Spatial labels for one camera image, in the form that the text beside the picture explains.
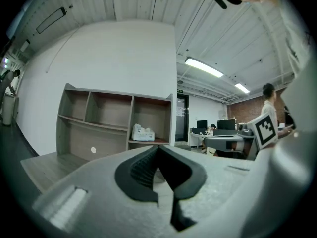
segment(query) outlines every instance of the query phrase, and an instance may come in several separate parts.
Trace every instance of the door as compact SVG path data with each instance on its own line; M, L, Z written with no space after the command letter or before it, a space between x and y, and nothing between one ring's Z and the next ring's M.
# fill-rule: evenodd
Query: door
M188 95L177 94L175 141L188 139Z

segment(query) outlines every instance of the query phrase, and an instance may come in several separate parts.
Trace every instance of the white desk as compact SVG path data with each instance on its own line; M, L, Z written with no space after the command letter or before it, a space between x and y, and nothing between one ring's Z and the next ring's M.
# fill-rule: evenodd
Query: white desk
M198 135L198 134L194 134L194 133L189 133L190 135L190 145L192 140L197 140L197 148L200 145L200 142L205 138L205 137L212 137L211 135Z

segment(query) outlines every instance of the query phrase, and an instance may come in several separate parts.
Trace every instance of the black monitor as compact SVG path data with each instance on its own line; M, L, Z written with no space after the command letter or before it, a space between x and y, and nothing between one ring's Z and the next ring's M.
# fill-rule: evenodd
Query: black monitor
M236 129L236 121L235 119L229 119L229 120L219 120L218 121L218 129Z
M208 129L208 121L207 120L197 121L197 128Z

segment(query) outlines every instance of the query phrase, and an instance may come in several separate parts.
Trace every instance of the baseboard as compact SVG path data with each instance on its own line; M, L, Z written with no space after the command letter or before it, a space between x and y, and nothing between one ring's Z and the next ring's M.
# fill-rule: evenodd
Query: baseboard
M26 144L27 148L30 150L30 152L32 153L32 155L33 155L34 157L38 157L39 154L33 149L33 147L30 145L29 141L26 140L26 138L25 138L25 136L23 135L23 133L22 133L22 131L21 131L19 125L18 125L16 122L14 122L14 123L15 123L16 127L18 128L18 131L19 131L21 137L23 138L23 141L24 141L24 143Z

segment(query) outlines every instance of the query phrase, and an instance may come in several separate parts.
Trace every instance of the dark gray floor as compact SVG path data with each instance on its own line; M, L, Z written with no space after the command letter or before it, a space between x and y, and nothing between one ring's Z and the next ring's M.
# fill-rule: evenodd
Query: dark gray floor
M32 152L25 144L16 124L7 127L0 122L1 171L16 199L29 206L40 195L40 192L25 173L20 161L32 157Z

